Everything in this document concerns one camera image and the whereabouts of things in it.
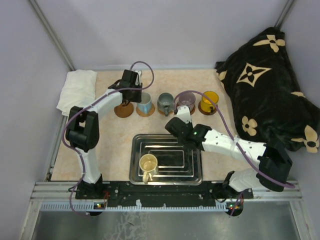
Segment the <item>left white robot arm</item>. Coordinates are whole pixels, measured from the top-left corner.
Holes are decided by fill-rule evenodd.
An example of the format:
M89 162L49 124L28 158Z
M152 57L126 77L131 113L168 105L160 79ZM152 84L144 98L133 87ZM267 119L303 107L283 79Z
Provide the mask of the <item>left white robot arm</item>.
M96 158L96 146L100 139L99 122L123 103L141 102L142 88L140 74L126 69L121 79L113 83L100 98L86 107L74 106L70 109L65 139L69 141L69 148L76 152L81 167L78 191L95 199L103 195L103 178Z

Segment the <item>purple mug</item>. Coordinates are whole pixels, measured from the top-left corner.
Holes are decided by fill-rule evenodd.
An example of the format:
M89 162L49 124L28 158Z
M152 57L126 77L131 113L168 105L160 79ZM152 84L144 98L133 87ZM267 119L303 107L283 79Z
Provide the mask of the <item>purple mug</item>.
M178 97L179 106L188 106L193 108L196 102L196 96L192 92L183 93Z

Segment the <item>white and blue mug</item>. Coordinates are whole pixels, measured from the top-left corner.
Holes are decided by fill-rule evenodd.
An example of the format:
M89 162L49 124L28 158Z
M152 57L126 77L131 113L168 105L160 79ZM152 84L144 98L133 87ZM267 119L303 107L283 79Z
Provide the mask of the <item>white and blue mug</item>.
M137 107L145 114L147 114L152 107L151 95L147 92L141 94L141 102L137 103Z

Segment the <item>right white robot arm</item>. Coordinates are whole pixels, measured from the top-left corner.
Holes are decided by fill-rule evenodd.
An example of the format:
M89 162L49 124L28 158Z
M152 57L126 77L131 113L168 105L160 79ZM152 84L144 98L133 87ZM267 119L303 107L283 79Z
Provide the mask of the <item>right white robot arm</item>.
M207 125L193 125L187 106L175 111L165 129L189 149L218 153L249 164L249 168L232 171L225 178L223 192L229 198L261 186L274 192L294 188L287 182L293 162L281 142L254 142L220 133Z

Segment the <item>woven rattan coaster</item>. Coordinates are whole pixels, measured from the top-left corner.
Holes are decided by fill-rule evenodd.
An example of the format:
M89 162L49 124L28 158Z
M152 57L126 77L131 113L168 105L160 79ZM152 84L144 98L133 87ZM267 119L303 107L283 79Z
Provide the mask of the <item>woven rattan coaster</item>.
M157 107L157 111L158 113L160 113L161 115L168 117L169 115L172 115L174 113L174 111L169 111L168 114L166 115L164 111L162 111L160 108Z

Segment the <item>grey metal mug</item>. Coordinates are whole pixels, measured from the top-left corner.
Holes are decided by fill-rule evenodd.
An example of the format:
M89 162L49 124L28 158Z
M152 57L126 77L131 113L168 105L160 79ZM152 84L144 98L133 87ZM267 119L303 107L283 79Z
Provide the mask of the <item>grey metal mug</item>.
M167 115L170 111L174 110L174 97L168 92L160 94L157 99L157 107Z

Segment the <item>yellow glass mug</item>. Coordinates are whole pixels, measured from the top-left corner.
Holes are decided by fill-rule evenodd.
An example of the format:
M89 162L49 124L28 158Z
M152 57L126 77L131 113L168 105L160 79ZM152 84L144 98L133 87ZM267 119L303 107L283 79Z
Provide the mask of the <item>yellow glass mug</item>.
M206 91L203 93L203 96L201 97L201 101L211 104L215 107L219 101L219 96L214 91Z

